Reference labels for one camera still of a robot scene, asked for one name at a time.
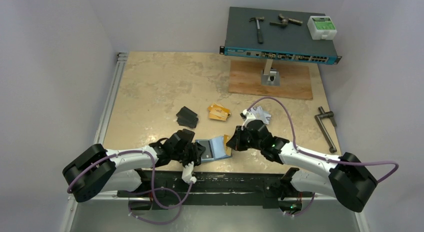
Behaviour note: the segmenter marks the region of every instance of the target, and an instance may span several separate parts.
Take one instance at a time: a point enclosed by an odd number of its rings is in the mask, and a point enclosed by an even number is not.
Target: marble tabletop
[[[198,52],[139,52],[129,53],[122,75],[103,146],[125,150],[143,147],[160,138],[169,137],[179,126],[176,113],[186,106],[198,114],[194,139],[211,139],[224,134],[232,136],[243,120],[240,112],[261,98],[256,95],[228,93],[231,60],[256,60],[230,57],[217,53]],[[330,154],[329,146],[315,121],[318,107],[329,110],[318,66],[314,63],[295,63],[309,67],[313,100],[279,98],[287,107],[294,123],[299,146]],[[208,118],[208,106],[217,102],[230,109],[227,121]],[[274,135],[292,140],[290,124],[284,110],[275,101],[258,103],[272,115],[268,130]],[[325,119],[337,154],[340,147],[335,128]],[[285,173],[289,165],[267,161],[258,150],[233,151],[228,159],[203,163],[198,172]],[[181,171],[182,165],[171,161],[158,170]]]

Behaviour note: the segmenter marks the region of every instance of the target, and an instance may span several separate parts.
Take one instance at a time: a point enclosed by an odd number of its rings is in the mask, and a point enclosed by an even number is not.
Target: metal stand
[[[261,84],[263,86],[280,86],[280,73],[271,68],[273,59],[266,59],[265,67],[262,70]]]
[[[272,65],[275,70],[265,70],[265,60],[231,60],[228,92],[297,100],[313,99],[308,66],[275,61]]]

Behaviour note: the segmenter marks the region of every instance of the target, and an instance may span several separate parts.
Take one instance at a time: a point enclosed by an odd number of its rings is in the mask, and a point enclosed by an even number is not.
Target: metal bracket
[[[341,59],[342,59],[342,56],[337,56],[337,58],[334,61],[334,65],[337,65]]]
[[[280,73],[272,65],[273,59],[267,59],[260,79],[263,86],[280,86]]]

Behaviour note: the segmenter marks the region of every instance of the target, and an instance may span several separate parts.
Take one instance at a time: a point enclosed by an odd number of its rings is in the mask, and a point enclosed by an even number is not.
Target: white wall
[[[229,7],[335,15],[343,0],[90,0],[121,51],[218,52]]]
[[[343,59],[321,70],[343,151],[395,160],[365,213],[373,232],[423,231],[424,0],[345,0],[335,20]],[[391,167],[370,167],[379,178]]]
[[[1,231],[58,231],[115,61],[88,0],[0,0]]]

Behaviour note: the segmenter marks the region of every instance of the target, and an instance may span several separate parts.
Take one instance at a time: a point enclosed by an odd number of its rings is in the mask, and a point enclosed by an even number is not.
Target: green and white device
[[[336,36],[336,26],[329,16],[311,16],[307,27],[313,40],[333,40]]]

